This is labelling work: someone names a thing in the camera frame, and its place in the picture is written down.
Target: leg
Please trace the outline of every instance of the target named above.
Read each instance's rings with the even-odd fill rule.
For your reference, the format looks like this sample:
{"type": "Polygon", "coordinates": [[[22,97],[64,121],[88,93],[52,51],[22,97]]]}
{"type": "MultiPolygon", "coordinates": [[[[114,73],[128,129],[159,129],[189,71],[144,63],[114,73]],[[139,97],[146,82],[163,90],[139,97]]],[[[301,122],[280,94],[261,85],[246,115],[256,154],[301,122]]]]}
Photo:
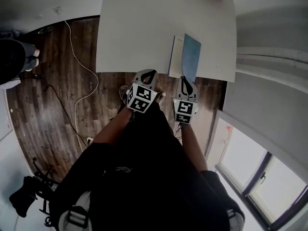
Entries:
{"type": "Polygon", "coordinates": [[[182,124],[183,150],[198,171],[207,170],[206,159],[190,124],[182,124]]]}
{"type": "Polygon", "coordinates": [[[26,57],[33,56],[35,53],[35,46],[33,44],[19,42],[25,49],[26,57]]]}
{"type": "Polygon", "coordinates": [[[21,72],[24,72],[24,71],[31,71],[34,67],[36,67],[37,65],[39,64],[39,60],[38,58],[26,58],[26,61],[25,61],[25,65],[22,69],[21,72]]]}
{"type": "Polygon", "coordinates": [[[53,226],[57,227],[61,214],[101,180],[104,170],[113,160],[112,150],[113,148],[107,144],[103,147],[92,144],[73,164],[49,202],[53,226]]]}
{"type": "Polygon", "coordinates": [[[160,134],[172,135],[171,129],[164,112],[160,110],[160,106],[157,102],[153,102],[148,110],[144,113],[135,112],[134,122],[132,125],[152,131],[152,133],[159,132],[160,134]]]}
{"type": "Polygon", "coordinates": [[[131,114],[132,110],[124,107],[122,111],[118,113],[98,135],[95,136],[93,143],[107,143],[110,145],[115,145],[127,126],[131,114]]]}
{"type": "Polygon", "coordinates": [[[164,128],[168,127],[170,133],[171,133],[172,136],[173,136],[174,133],[173,133],[173,130],[172,130],[171,126],[170,126],[170,124],[168,123],[168,121],[167,121],[167,119],[166,119],[166,116],[165,116],[164,112],[162,112],[162,111],[160,110],[160,106],[161,106],[162,102],[164,101],[165,96],[166,96],[166,93],[165,93],[164,91],[160,91],[160,92],[157,94],[157,96],[156,96],[156,98],[155,98],[155,101],[154,101],[154,103],[156,103],[156,104],[158,104],[158,105],[154,104],[154,105],[152,106],[150,112],[148,113],[149,110],[147,110],[146,113],[148,113],[147,115],[148,115],[148,118],[149,118],[149,119],[151,119],[151,117],[153,116],[153,112],[154,112],[154,114],[156,113],[156,114],[158,115],[158,117],[159,117],[159,119],[156,120],[156,122],[159,122],[160,125],[163,126],[164,128]]]}
{"type": "Polygon", "coordinates": [[[126,106],[126,102],[127,102],[127,95],[126,95],[126,91],[128,90],[128,86],[126,85],[123,85],[120,87],[120,91],[119,91],[119,94],[120,94],[120,98],[122,100],[122,104],[118,110],[118,114],[121,112],[121,110],[126,106]]]}

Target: floor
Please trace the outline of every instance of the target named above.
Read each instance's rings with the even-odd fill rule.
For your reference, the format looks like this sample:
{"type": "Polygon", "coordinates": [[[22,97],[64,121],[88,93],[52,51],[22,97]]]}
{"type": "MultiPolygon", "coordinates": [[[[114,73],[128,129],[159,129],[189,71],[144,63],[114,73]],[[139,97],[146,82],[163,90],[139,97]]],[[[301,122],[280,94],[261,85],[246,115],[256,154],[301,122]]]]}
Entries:
{"type": "MultiPolygon", "coordinates": [[[[69,24],[76,56],[95,71],[99,18],[76,20],[69,24]]],[[[70,121],[74,123],[75,102],[95,88],[96,78],[74,59],[67,25],[55,24],[53,31],[45,34],[29,33],[24,41],[35,44],[41,53],[39,66],[21,76],[29,77],[36,73],[46,78],[54,86],[70,121]]],[[[84,140],[94,137],[117,114],[121,105],[119,88],[123,84],[129,85],[134,73],[99,73],[98,77],[98,89],[77,106],[77,125],[84,140]]],[[[174,130],[178,125],[173,120],[171,100],[177,83],[177,79],[159,74],[156,85],[156,90],[167,93],[162,110],[174,130]]],[[[200,97],[199,111],[193,118],[192,127],[205,151],[224,88],[219,80],[197,78],[195,83],[200,97]]],[[[61,181],[80,156],[81,148],[60,102],[50,88],[44,91],[45,86],[43,80],[22,80],[20,85],[7,90],[8,104],[17,138],[32,169],[35,157],[43,172],[53,166],[51,177],[61,181]]]]}

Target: window frame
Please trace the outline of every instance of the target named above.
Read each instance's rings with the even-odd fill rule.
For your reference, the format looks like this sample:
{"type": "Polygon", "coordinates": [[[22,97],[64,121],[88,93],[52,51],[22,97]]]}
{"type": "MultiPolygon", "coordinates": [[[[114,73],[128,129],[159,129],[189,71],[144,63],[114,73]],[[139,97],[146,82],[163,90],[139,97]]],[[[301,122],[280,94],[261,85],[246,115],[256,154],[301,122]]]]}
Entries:
{"type": "Polygon", "coordinates": [[[246,205],[248,210],[252,213],[257,222],[264,230],[277,231],[287,222],[289,222],[307,203],[308,203],[308,186],[306,185],[301,194],[294,200],[289,209],[277,218],[273,223],[267,218],[266,214],[258,207],[254,199],[249,195],[251,191],[256,187],[259,181],[264,177],[268,166],[273,159],[273,155],[269,152],[266,153],[262,163],[257,169],[256,173],[250,180],[244,191],[241,191],[241,187],[236,180],[228,173],[228,170],[222,163],[216,165],[217,171],[222,175],[225,181],[231,186],[235,193],[240,197],[242,202],[246,205]]]}
{"type": "MultiPolygon", "coordinates": [[[[214,155],[219,154],[217,153],[217,151],[215,152],[215,150],[213,150],[213,153],[214,155]]],[[[250,129],[240,121],[218,110],[209,147],[208,150],[205,152],[206,159],[210,158],[210,164],[214,166],[210,167],[209,169],[216,169],[222,175],[224,180],[238,195],[238,197],[241,199],[243,204],[247,207],[247,209],[250,211],[250,213],[253,215],[253,217],[256,219],[256,221],[259,223],[263,230],[277,231],[285,224],[287,224],[296,214],[298,214],[300,210],[302,210],[304,206],[308,204],[308,186],[306,185],[305,189],[295,199],[293,204],[278,219],[271,223],[267,219],[266,215],[263,214],[261,209],[254,202],[254,200],[249,196],[249,194],[262,178],[262,175],[265,173],[267,167],[269,166],[273,158],[273,154],[278,160],[282,161],[288,168],[290,168],[295,174],[297,174],[304,182],[308,182],[308,178],[306,177],[307,175],[305,175],[305,173],[308,173],[308,171],[305,168],[301,167],[298,163],[296,163],[296,161],[294,161],[292,158],[290,158],[290,156],[287,155],[284,150],[279,148],[277,145],[269,141],[264,136],[250,129]],[[221,164],[222,158],[228,148],[228,145],[226,144],[223,149],[219,149],[221,151],[220,156],[210,156],[213,141],[217,132],[216,129],[219,119],[222,119],[226,123],[229,123],[232,127],[238,129],[240,132],[253,139],[267,151],[265,157],[259,165],[258,170],[255,172],[254,176],[251,178],[250,182],[244,190],[237,183],[235,178],[230,173],[228,173],[228,170],[221,164]]]]}

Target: person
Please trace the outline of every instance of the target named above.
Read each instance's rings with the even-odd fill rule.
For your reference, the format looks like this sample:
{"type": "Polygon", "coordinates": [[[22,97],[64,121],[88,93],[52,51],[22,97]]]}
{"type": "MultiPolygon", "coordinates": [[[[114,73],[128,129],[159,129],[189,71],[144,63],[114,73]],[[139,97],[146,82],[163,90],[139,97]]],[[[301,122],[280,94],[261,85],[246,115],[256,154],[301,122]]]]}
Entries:
{"type": "Polygon", "coordinates": [[[23,43],[14,39],[0,40],[0,85],[8,83],[11,80],[18,78],[18,75],[24,71],[32,71],[39,64],[38,56],[39,49],[35,45],[23,43]]]}
{"type": "Polygon", "coordinates": [[[57,230],[242,230],[191,125],[181,125],[181,145],[158,95],[134,119],[123,105],[73,164],[49,204],[57,230]]]}

